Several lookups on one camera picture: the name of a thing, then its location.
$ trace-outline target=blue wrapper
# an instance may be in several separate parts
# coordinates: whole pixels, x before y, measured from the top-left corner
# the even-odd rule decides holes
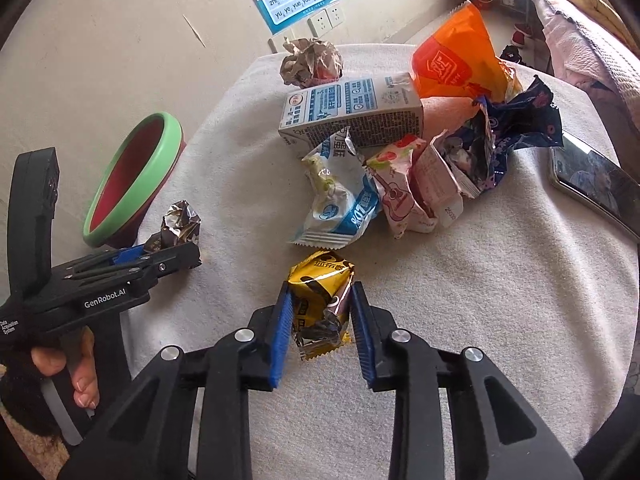
[[[478,194],[494,188],[507,172],[509,152],[562,146],[562,121],[553,98],[538,76],[508,103],[478,98],[480,111],[444,140],[443,158],[478,188]]]

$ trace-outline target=red shoe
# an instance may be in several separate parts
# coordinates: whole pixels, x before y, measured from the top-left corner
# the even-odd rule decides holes
[[[524,47],[524,34],[520,31],[514,32],[511,38],[511,44],[519,48]]]
[[[533,38],[533,30],[527,23],[516,23],[513,25],[518,32],[524,34],[525,38]]]

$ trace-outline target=orange plastic bag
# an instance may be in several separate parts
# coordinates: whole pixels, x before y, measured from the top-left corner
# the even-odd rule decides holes
[[[487,95],[502,102],[522,92],[515,71],[495,57],[480,11],[467,2],[414,53],[421,98]]]

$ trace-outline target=wall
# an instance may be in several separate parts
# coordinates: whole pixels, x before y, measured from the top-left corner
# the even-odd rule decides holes
[[[346,22],[326,38],[403,43],[449,3],[344,0]],[[191,137],[249,64],[270,54],[269,37],[253,0],[33,0],[0,50],[0,301],[4,211],[18,153],[58,150],[54,261],[85,254],[84,215],[128,131],[166,110]]]

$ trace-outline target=crumpled paper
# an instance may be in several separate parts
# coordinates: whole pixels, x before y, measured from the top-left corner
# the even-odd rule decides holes
[[[152,234],[145,242],[144,250],[155,253],[162,249],[193,242],[198,244],[200,217],[186,200],[171,205],[162,217],[160,231]]]
[[[285,85],[309,88],[342,77],[342,56],[331,43],[318,38],[292,41],[285,38],[282,46],[291,53],[280,67]]]

